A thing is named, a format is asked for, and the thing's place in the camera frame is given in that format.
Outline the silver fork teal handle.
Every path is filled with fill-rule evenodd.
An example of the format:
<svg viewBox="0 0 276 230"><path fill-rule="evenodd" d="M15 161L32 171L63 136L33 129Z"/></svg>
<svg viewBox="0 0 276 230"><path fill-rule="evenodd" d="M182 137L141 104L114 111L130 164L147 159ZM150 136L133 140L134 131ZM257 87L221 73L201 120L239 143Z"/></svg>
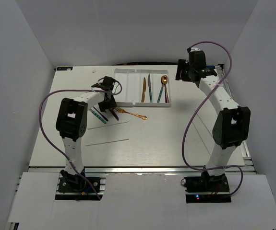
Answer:
<svg viewBox="0 0 276 230"><path fill-rule="evenodd" d="M97 118L99 119L102 123L106 124L106 120L102 118L98 113L96 113L93 109L90 109L90 112Z"/></svg>

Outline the gold spoon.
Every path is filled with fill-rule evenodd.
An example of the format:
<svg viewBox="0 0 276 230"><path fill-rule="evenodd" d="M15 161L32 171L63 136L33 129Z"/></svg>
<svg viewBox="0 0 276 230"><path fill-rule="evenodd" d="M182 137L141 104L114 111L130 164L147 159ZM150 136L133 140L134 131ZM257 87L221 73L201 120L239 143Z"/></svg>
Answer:
<svg viewBox="0 0 276 230"><path fill-rule="evenodd" d="M167 86L167 84L168 84L168 77L167 77L167 75L163 75L161 77L161 83L164 84L165 86Z"/></svg>

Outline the silver spoon teal handle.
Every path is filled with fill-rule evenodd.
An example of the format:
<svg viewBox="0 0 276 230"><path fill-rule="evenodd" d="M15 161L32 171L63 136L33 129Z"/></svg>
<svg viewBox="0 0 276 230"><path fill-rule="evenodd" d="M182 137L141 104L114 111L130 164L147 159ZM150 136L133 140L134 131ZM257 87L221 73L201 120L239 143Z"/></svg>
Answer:
<svg viewBox="0 0 276 230"><path fill-rule="evenodd" d="M159 95L158 95L158 98L157 98L157 103L160 103L160 101L161 101L164 86L165 86L164 84L161 84L161 88L160 88Z"/></svg>

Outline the purple iridescent spoon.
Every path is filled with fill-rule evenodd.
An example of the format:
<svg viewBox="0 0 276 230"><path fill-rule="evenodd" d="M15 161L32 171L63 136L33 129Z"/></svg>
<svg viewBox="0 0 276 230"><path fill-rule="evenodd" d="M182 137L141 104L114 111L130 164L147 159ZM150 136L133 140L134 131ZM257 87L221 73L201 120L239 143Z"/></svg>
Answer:
<svg viewBox="0 0 276 230"><path fill-rule="evenodd" d="M166 94L166 102L170 103L169 95L168 95L168 87L165 86L165 94Z"/></svg>

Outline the gold knife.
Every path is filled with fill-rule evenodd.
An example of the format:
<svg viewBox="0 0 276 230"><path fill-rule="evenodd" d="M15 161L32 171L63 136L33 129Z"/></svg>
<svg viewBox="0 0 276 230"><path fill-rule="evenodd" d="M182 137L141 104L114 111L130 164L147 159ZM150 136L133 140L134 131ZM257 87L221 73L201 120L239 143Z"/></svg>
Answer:
<svg viewBox="0 0 276 230"><path fill-rule="evenodd" d="M143 79L143 88L142 88L142 96L141 96L141 102L144 103L145 101L145 92L146 92L146 78Z"/></svg>

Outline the silver knife teal handle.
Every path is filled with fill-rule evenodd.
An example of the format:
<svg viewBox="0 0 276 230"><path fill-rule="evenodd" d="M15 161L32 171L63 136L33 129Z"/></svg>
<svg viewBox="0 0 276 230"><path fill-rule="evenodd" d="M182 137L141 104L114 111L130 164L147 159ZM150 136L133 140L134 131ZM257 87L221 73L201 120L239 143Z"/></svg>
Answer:
<svg viewBox="0 0 276 230"><path fill-rule="evenodd" d="M150 74L148 74L147 85L148 85L148 89L149 89L149 102L152 103L152 102L153 102L153 97L152 97L151 77L150 77Z"/></svg>

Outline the purple iridescent knife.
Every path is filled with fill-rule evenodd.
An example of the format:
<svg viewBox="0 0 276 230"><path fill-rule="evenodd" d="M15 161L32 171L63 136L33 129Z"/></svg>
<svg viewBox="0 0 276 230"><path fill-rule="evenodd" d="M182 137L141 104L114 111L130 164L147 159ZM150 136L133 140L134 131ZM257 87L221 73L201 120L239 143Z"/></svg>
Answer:
<svg viewBox="0 0 276 230"><path fill-rule="evenodd" d="M115 113L115 111L114 111L113 109L110 109L110 112L112 113L112 115L115 117L115 119L116 119L117 121L120 120L119 117L118 117L118 115Z"/></svg>

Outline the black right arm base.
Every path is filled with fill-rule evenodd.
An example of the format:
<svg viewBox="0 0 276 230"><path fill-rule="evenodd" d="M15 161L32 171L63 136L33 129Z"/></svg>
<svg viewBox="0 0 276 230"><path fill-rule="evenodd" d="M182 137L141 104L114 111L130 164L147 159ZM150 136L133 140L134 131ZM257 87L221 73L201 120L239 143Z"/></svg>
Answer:
<svg viewBox="0 0 276 230"><path fill-rule="evenodd" d="M184 177L180 184L185 188L187 204L231 203L226 177L221 182L209 183L201 176Z"/></svg>

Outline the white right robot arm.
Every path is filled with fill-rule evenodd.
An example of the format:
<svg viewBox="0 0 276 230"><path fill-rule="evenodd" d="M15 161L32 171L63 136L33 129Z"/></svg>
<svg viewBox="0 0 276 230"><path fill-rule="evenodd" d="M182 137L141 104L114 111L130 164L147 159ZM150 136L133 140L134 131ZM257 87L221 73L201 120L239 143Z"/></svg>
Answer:
<svg viewBox="0 0 276 230"><path fill-rule="evenodd" d="M205 165L208 175L201 178L202 188L212 191L218 186L217 176L225 173L232 153L248 137L251 111L246 106L241 107L231 98L220 83L216 71L206 66L204 51L189 48L188 53L189 61L178 61L176 80L195 83L217 114L212 130L215 145Z"/></svg>

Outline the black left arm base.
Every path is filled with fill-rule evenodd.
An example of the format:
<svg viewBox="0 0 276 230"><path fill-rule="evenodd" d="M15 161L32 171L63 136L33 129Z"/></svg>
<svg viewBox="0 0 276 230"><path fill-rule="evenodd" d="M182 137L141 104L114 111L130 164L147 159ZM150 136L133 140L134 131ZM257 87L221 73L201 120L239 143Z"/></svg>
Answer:
<svg viewBox="0 0 276 230"><path fill-rule="evenodd" d="M100 198L103 197L106 178L100 176L91 176L87 179L92 184ZM70 182L61 174L57 183L55 200L71 200L71 201L99 201L90 184L79 177L78 183Z"/></svg>

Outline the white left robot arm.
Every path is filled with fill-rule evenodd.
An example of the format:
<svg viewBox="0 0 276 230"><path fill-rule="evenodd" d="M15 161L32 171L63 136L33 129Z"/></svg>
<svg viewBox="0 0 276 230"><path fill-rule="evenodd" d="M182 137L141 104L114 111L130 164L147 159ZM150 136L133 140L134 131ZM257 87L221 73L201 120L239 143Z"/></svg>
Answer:
<svg viewBox="0 0 276 230"><path fill-rule="evenodd" d="M78 174L84 172L81 139L87 130L88 111L95 105L98 105L101 112L116 108L117 104L112 94L116 82L114 78L105 76L102 82L91 86L93 91L61 101L56 129L62 138L67 156L64 171L73 175L69 180L69 186L74 191L81 191L85 187L86 180Z"/></svg>

